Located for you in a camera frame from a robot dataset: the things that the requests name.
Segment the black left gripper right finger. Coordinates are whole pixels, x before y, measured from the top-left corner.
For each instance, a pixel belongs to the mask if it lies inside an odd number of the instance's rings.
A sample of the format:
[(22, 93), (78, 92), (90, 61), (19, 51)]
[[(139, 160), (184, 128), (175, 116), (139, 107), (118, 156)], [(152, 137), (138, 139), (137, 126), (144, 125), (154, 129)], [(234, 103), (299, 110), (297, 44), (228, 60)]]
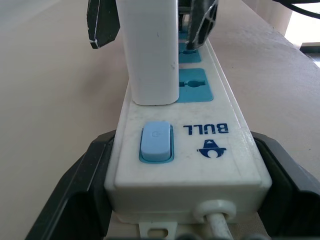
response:
[(320, 240), (320, 181), (273, 138), (253, 132), (272, 179), (258, 209), (272, 240)]

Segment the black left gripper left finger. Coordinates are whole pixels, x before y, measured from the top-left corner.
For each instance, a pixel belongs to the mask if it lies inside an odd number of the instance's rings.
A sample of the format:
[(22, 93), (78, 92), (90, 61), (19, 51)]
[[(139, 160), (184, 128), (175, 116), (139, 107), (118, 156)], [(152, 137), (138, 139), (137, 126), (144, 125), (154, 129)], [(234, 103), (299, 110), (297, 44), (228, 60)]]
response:
[(25, 240), (103, 240), (112, 207), (104, 182), (116, 132), (99, 135), (65, 172)]

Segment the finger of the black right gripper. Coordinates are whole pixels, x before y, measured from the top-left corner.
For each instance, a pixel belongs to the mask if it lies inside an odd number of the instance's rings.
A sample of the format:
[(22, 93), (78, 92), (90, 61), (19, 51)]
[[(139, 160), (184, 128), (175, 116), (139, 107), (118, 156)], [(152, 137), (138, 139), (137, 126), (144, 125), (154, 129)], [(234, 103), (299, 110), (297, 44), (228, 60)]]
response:
[(219, 0), (191, 0), (186, 49), (204, 45), (216, 24)]
[(88, 0), (86, 21), (93, 49), (113, 42), (120, 30), (116, 0)]

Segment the white charger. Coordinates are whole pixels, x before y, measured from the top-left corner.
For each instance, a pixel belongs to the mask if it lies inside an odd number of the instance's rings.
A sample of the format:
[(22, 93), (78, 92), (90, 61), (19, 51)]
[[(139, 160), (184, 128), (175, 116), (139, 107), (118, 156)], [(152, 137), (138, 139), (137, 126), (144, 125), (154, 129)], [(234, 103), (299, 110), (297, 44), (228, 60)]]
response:
[(178, 0), (116, 0), (132, 100), (169, 105), (179, 98)]

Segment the white power strip blue sockets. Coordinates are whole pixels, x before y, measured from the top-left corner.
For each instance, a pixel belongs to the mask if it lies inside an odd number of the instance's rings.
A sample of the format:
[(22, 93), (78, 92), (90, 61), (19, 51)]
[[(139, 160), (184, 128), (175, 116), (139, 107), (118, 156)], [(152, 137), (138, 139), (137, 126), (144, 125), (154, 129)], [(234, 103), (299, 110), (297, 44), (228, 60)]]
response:
[(272, 180), (209, 41), (178, 60), (179, 98), (139, 105), (131, 87), (105, 190), (120, 221), (174, 237), (178, 224), (221, 224), (255, 213)]

